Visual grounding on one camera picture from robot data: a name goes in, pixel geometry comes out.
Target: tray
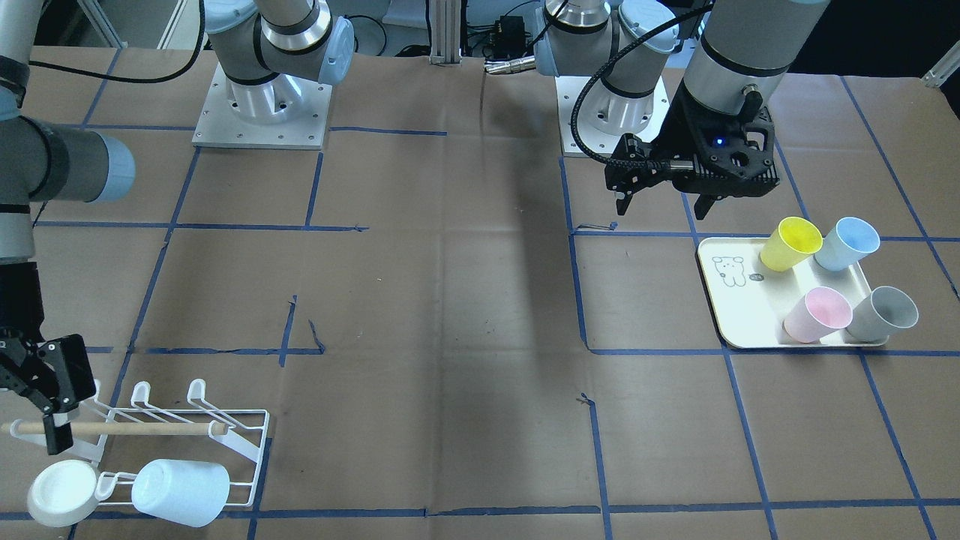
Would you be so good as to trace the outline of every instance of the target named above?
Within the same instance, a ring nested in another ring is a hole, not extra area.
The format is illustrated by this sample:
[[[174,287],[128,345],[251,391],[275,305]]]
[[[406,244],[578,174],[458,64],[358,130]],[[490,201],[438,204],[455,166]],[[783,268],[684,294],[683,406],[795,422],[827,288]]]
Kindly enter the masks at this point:
[[[883,341],[860,341],[845,330],[820,341],[800,343],[783,330],[783,319],[816,286],[834,288],[856,307],[872,290],[859,263],[841,272],[825,270],[813,257],[786,272],[760,262],[766,238],[713,237],[700,242],[697,259],[724,339],[738,349],[877,347]]]

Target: metal mounting plate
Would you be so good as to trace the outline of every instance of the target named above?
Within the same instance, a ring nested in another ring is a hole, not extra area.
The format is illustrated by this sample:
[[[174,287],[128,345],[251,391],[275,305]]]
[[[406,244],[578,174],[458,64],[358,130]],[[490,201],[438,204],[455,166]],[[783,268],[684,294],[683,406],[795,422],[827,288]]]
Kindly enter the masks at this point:
[[[217,65],[193,134],[194,146],[323,150],[333,87],[297,81],[304,97],[300,115],[278,124],[254,124],[233,111],[227,98],[227,76]]]
[[[577,101],[584,85],[587,84],[589,77],[557,77],[557,111],[560,114],[560,135],[563,139],[564,156],[568,158],[582,158],[584,153],[577,147],[573,141],[573,133],[570,131],[570,114],[573,112],[573,104]],[[666,98],[666,86],[663,85],[663,78],[657,81],[654,88],[654,111],[650,115],[650,121],[646,128],[638,134],[644,142],[650,142],[660,133],[660,126],[663,125],[663,119],[666,118],[667,109],[670,108],[670,102]],[[577,128],[580,131],[580,138],[584,140],[587,146],[603,156],[609,156],[616,148],[620,135],[610,135],[594,128],[586,121],[584,114],[587,111],[580,110],[581,117],[577,122]]]

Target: light blue cup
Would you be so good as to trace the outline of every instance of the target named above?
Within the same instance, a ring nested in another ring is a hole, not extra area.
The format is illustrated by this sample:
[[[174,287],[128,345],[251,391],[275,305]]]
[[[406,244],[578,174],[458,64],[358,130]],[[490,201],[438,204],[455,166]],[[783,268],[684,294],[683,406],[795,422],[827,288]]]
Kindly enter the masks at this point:
[[[858,217],[844,217],[824,238],[824,247],[813,256],[827,270],[838,272],[880,247],[880,235]]]

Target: plastic cup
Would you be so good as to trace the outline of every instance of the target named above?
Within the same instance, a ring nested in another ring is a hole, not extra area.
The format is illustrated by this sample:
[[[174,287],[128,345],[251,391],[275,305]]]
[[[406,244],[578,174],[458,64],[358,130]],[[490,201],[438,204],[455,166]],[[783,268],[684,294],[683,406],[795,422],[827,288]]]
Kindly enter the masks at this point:
[[[824,238],[824,247],[813,256],[827,270],[838,272],[880,247],[880,235],[858,217],[844,217]]]
[[[842,294],[815,287],[804,294],[783,320],[783,329],[801,343],[812,343],[850,324],[852,310]]]
[[[155,459],[133,481],[133,507],[189,527],[209,525],[227,503],[230,477],[220,463]]]
[[[881,341],[913,328],[918,320],[920,312],[913,300],[898,288],[884,285],[857,305],[847,331],[863,341]]]
[[[27,492],[27,510],[41,525],[69,527],[93,513],[97,470],[86,461],[66,459],[50,465]]]
[[[815,225],[802,217],[786,217],[763,244],[760,261],[775,272],[784,272],[817,253],[823,245],[824,238]]]

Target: wooden rod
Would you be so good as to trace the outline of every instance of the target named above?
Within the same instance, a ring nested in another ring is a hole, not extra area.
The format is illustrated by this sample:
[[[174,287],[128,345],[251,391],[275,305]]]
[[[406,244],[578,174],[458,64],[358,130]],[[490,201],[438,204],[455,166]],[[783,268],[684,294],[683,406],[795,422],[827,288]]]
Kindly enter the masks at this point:
[[[210,422],[209,424],[186,424],[182,422],[71,422],[74,435],[207,435],[207,428],[213,425],[214,435],[226,435],[227,424]],[[4,433],[10,432],[12,423],[0,425]],[[17,431],[24,435],[43,434],[42,422],[21,422]]]

